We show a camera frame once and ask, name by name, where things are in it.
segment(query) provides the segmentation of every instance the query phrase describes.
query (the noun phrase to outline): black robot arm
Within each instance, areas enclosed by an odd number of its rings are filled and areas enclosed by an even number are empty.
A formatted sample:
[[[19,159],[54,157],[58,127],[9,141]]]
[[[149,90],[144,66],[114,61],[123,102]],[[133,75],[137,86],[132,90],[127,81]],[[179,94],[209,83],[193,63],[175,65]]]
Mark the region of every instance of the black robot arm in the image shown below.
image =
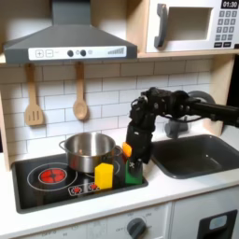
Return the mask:
[[[189,97],[184,91],[164,91],[150,88],[132,102],[126,143],[131,147],[129,158],[130,173],[136,174],[142,163],[148,163],[151,154],[152,133],[155,131],[157,116],[180,120],[184,116],[199,116],[212,121],[221,120],[225,124],[239,127],[239,108],[213,105]]]

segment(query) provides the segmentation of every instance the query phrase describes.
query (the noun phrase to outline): wooden spoon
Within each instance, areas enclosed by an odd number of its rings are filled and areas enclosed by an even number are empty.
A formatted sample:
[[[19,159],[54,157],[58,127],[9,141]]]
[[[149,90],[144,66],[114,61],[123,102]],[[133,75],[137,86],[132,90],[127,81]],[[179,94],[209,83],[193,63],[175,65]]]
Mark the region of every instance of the wooden spoon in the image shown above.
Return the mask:
[[[77,100],[74,103],[74,114],[79,120],[84,120],[87,117],[88,108],[84,101],[84,65],[77,63]]]
[[[25,65],[25,72],[28,83],[29,105],[25,111],[25,122],[29,126],[40,125],[44,122],[43,112],[36,103],[35,93],[35,67],[32,64]]]

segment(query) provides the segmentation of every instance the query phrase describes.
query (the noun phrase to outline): stove control panel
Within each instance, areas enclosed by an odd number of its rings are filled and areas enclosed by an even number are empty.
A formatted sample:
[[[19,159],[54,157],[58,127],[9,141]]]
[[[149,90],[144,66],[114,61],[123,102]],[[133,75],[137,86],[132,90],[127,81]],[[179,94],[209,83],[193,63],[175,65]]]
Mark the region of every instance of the stove control panel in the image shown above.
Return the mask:
[[[170,204],[154,205],[135,211],[79,223],[21,239],[166,239]]]
[[[73,197],[78,196],[79,194],[93,192],[97,190],[100,190],[100,188],[97,187],[97,185],[95,185],[94,183],[76,185],[68,188],[69,194]]]
[[[86,48],[30,48],[30,61],[83,60],[101,58],[123,58],[127,56],[125,46]]]

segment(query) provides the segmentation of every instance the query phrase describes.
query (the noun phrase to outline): microwave display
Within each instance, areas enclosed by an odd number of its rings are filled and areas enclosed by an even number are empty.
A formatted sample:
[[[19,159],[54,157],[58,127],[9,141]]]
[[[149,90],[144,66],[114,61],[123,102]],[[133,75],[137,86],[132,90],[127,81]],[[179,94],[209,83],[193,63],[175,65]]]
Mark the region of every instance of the microwave display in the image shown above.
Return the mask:
[[[238,0],[222,0],[222,9],[238,9]]]

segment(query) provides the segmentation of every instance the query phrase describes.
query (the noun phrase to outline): tile backsplash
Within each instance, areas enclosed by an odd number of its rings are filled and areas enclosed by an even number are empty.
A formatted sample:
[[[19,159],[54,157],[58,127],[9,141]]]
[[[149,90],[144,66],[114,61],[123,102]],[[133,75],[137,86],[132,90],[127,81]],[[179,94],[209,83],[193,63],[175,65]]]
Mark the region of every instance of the tile backsplash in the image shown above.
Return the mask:
[[[131,101],[141,91],[158,87],[169,91],[206,91],[211,83],[212,59],[166,58],[85,63],[85,99],[88,120],[73,113],[76,71],[72,63],[37,64],[37,101],[44,110],[45,125],[29,127],[24,111],[29,104],[26,76],[22,65],[0,67],[9,155],[59,152],[59,142],[72,134],[101,132],[125,139],[130,121]],[[165,119],[157,118],[156,134],[163,134]]]

